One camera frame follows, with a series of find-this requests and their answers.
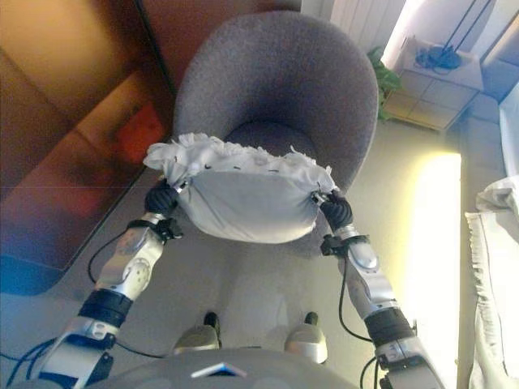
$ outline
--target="white cloth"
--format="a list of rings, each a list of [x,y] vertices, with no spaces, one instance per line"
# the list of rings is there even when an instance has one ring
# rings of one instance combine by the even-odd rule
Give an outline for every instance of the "white cloth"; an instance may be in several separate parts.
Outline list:
[[[204,134],[153,144],[144,163],[161,170],[170,185],[187,181],[178,203],[199,229],[236,241],[302,237],[314,228],[319,210],[311,193],[336,189],[330,168],[294,149],[275,157]]]
[[[518,180],[489,185],[478,195],[481,212],[466,214],[478,293],[470,389],[519,388]]]

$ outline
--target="green leaves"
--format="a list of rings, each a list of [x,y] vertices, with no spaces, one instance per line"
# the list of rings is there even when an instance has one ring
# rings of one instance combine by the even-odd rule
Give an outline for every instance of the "green leaves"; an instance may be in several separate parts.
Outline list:
[[[379,119],[387,120],[391,116],[384,112],[382,105],[386,101],[390,92],[396,91],[397,89],[402,88],[402,86],[400,77],[395,72],[389,70],[382,61],[380,61],[383,53],[384,50],[382,47],[378,46],[371,50],[367,54],[367,57],[373,66],[376,75],[376,82],[379,86]]]

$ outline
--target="floor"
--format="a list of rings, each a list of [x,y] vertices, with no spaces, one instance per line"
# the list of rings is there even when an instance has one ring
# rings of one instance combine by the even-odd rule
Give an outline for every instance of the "floor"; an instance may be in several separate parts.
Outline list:
[[[142,215],[144,195],[156,178],[156,172],[145,172],[50,291],[36,297],[1,295],[4,353],[21,355],[58,335],[77,314],[92,288],[86,274],[89,257],[129,220]],[[456,387],[459,159],[432,130],[380,123],[348,199],[357,229],[371,236],[404,313],[409,321],[417,319],[418,333],[447,388]],[[185,237],[168,243],[151,284],[122,326],[121,340],[148,353],[167,353],[183,331],[214,310],[221,317],[224,347],[282,350],[290,328],[314,310],[328,338],[327,367],[358,385],[373,349],[340,327],[341,276],[337,261],[320,255],[327,233],[323,220],[312,234],[277,246],[220,240],[196,230],[183,215],[178,220]],[[110,249],[101,253],[94,274],[109,255]],[[352,329],[365,334],[347,298],[344,309]],[[119,347],[112,354],[113,374],[149,361]],[[0,361],[5,385],[13,363]],[[368,371],[366,383],[372,379]]]

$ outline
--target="orange object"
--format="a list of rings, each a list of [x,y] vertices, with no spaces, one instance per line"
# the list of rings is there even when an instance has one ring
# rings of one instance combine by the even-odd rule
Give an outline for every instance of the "orange object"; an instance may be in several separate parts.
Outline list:
[[[142,164],[148,147],[166,136],[153,104],[147,103],[115,134],[114,151],[118,158],[131,164]]]

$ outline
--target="white pillow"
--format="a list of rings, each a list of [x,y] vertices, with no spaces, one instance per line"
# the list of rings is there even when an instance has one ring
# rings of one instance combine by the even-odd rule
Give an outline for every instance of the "white pillow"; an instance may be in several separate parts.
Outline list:
[[[315,227],[311,193],[336,189],[331,169],[303,154],[271,156],[261,147],[224,143],[205,134],[156,143],[144,163],[170,185],[187,181],[178,203],[205,233],[243,242],[293,241]]]

